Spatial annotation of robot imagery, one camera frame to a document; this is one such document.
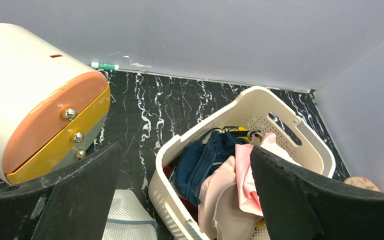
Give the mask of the floral mesh laundry bag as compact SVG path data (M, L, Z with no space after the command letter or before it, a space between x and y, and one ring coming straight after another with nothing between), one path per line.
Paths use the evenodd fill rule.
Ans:
M344 183L347 185L362 188L362 189L381 192L381 190L372 181L368 180L365 177L360 177L360 176L348 177L344 181Z

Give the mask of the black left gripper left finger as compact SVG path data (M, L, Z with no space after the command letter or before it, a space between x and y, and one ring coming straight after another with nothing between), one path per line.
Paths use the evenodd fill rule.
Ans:
M56 171L0 190L0 240L100 240L123 151L116 142Z

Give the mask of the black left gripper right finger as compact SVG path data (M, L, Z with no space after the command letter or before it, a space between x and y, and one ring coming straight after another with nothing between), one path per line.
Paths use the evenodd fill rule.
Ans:
M272 240L384 240L384 192L325 177L260 146L250 163Z

